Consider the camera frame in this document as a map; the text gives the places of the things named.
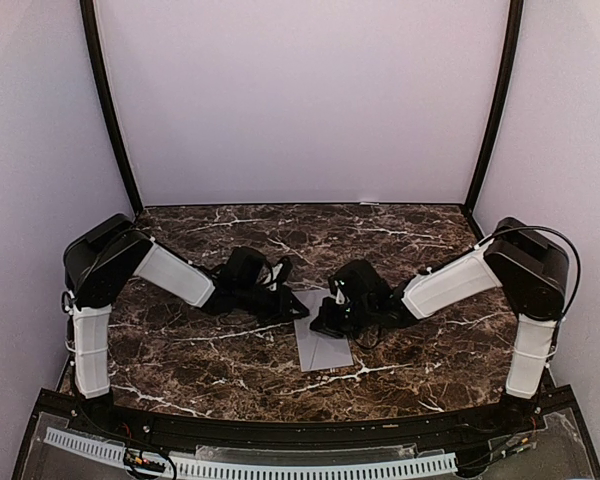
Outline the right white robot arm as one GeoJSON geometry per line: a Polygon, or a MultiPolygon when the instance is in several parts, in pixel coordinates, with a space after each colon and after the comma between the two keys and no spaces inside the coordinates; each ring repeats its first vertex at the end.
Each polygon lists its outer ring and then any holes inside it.
{"type": "Polygon", "coordinates": [[[529,416],[559,328],[577,295],[582,262],[574,243],[545,226],[502,219],[495,230],[459,256],[392,287],[365,260],[333,274],[312,331],[333,338],[358,337],[366,328],[408,328],[453,304],[500,289],[517,318],[508,397],[490,413],[501,434],[514,432],[529,416]]]}

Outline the grey envelope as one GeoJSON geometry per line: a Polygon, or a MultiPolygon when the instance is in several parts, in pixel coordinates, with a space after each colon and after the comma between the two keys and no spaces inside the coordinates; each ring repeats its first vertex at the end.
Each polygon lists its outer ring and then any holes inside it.
{"type": "Polygon", "coordinates": [[[299,364],[302,372],[332,370],[353,365],[346,338],[336,339],[310,329],[322,300],[329,296],[326,289],[297,291],[297,298],[309,309],[309,315],[294,321],[299,364]]]}

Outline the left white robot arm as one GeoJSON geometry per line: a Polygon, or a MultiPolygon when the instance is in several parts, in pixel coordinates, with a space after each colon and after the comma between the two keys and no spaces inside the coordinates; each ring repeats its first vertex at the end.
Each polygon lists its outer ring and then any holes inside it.
{"type": "Polygon", "coordinates": [[[246,246],[232,249],[213,268],[198,266],[124,214],[115,214],[72,241],[62,257],[68,315],[67,348],[74,385],[85,399],[81,417],[100,436],[121,427],[120,412],[99,398],[109,394],[109,320],[128,284],[140,280],[208,315],[245,312],[262,326],[305,318],[308,308],[289,287],[293,265],[283,256],[270,262],[246,246]]]}

